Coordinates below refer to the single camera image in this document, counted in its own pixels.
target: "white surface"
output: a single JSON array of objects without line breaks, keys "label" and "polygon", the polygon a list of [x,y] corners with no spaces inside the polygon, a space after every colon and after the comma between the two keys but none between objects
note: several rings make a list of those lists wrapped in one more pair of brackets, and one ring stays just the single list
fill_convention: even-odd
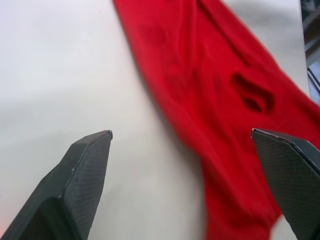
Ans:
[{"label": "white surface", "polygon": [[[299,1],[226,2],[308,93]],[[204,239],[197,158],[153,104],[112,2],[2,0],[0,20],[0,231],[71,143],[111,129],[89,239]]]}]

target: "red garment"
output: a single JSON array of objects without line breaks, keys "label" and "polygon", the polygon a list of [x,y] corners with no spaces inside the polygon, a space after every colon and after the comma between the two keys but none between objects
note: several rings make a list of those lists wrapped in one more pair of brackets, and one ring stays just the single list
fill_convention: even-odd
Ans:
[{"label": "red garment", "polygon": [[200,156],[206,239],[269,239],[281,211],[251,129],[288,133],[320,148],[319,108],[219,0],[114,2],[155,100]]}]

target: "red fabric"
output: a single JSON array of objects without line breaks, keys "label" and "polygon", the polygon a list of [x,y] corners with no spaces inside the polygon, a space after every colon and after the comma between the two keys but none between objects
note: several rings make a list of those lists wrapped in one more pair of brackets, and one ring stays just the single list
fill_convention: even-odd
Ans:
[{"label": "red fabric", "polygon": [[319,108],[219,0],[114,2],[155,100],[201,159],[206,239],[269,239],[281,211],[251,129],[320,148]]}]

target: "white table surface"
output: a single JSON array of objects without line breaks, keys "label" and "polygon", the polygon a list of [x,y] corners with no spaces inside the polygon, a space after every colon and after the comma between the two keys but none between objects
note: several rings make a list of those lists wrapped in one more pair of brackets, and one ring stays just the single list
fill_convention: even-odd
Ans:
[{"label": "white table surface", "polygon": [[[225,2],[309,94],[299,0]],[[113,3],[2,0],[0,33],[0,232],[71,143],[111,129],[89,239],[204,239],[197,157],[151,99]],[[284,219],[273,239],[295,239]]]}]

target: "red cloth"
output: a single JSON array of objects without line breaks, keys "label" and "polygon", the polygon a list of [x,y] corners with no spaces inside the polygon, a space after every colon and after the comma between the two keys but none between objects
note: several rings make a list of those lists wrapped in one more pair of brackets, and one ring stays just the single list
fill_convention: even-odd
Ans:
[{"label": "red cloth", "polygon": [[201,159],[206,239],[269,239],[281,211],[251,129],[320,148],[319,108],[219,0],[114,2],[155,100]]}]

